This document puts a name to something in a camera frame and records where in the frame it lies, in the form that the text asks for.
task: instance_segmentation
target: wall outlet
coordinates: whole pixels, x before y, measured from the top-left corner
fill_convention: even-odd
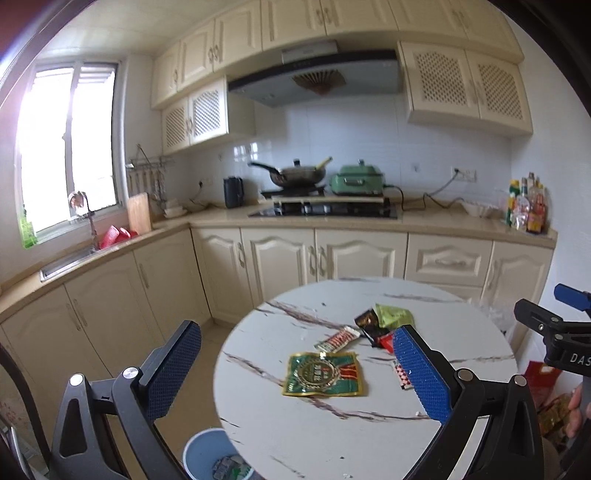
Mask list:
[[[466,168],[452,167],[452,176],[454,176],[456,174],[456,170],[458,171],[457,177],[455,178],[456,181],[469,181],[469,182],[476,181],[476,170],[468,170]]]

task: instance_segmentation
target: cutting board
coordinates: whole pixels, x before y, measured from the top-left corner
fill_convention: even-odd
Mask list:
[[[147,193],[140,193],[129,197],[127,201],[127,216],[129,229],[135,230],[139,235],[152,231],[150,218],[150,200]]]

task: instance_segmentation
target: screw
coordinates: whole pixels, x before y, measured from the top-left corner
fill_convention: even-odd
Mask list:
[[[77,387],[84,381],[84,375],[82,374],[74,374],[70,377],[70,385],[72,387]]]
[[[521,375],[516,375],[514,380],[515,383],[520,387],[524,387],[527,385],[527,380],[525,379],[525,377],[522,377]]]
[[[130,379],[130,378],[135,378],[138,375],[138,369],[135,367],[128,367],[125,370],[123,370],[123,377]]]
[[[470,372],[467,368],[462,368],[458,373],[457,376],[460,377],[464,382],[469,382],[474,378],[474,374]]]

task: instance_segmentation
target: window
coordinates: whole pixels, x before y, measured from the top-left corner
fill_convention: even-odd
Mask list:
[[[73,217],[70,192],[86,192],[95,211],[117,203],[115,75],[114,64],[81,61],[37,70],[19,118],[22,204],[36,232]]]

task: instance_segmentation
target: stove burner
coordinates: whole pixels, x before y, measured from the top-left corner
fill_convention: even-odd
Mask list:
[[[291,187],[277,190],[261,190],[261,195],[267,200],[273,197],[309,197],[311,195],[324,196],[324,185],[308,187]]]

